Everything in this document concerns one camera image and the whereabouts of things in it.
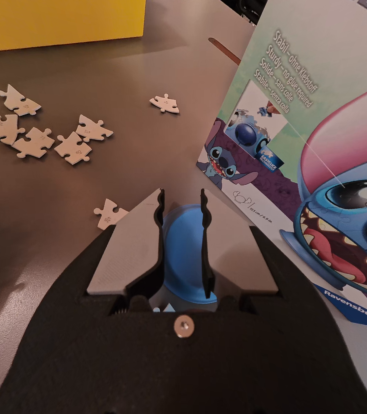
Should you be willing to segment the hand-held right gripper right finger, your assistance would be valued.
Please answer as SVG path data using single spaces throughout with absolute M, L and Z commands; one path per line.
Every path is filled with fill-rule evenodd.
M 209 190 L 201 190 L 202 283 L 206 298 L 275 295 L 278 287 L 250 226 Z

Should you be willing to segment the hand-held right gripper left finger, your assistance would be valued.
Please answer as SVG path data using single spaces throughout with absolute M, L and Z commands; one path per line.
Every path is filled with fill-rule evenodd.
M 164 282 L 165 191 L 157 189 L 115 226 L 93 278 L 89 295 L 150 299 Z

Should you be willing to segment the single white puzzle piece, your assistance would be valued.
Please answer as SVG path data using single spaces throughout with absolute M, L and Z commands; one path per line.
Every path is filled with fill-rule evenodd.
M 99 229 L 105 230 L 109 225 L 114 225 L 121 220 L 128 214 L 128 211 L 118 208 L 117 204 L 110 199 L 105 199 L 103 210 L 95 208 L 94 214 L 101 215 L 97 226 Z
M 170 112 L 170 113 L 179 113 L 179 108 L 177 106 L 177 102 L 174 99 L 169 98 L 168 94 L 164 94 L 164 96 L 155 96 L 154 98 L 150 99 L 150 103 L 159 107 L 161 112 Z

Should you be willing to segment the yellow plastic bin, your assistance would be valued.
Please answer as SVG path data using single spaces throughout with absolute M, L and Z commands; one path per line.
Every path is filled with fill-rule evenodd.
M 0 50 L 141 37 L 145 0 L 0 0 Z

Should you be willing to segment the printed cardboard puzzle box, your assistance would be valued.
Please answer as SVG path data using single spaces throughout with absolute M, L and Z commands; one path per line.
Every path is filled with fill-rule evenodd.
M 197 166 L 367 325 L 367 1 L 268 1 Z

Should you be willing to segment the blue plastic stand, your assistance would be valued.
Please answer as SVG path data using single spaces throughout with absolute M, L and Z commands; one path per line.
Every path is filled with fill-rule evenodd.
M 168 213 L 163 223 L 165 287 L 172 293 L 175 309 L 215 309 L 217 298 L 205 296 L 202 283 L 202 212 L 200 204 L 186 204 Z

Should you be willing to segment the dark office chair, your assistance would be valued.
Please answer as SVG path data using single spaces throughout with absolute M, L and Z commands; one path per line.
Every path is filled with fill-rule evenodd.
M 267 4 L 267 0 L 222 0 L 222 2 L 254 25 L 258 24 Z

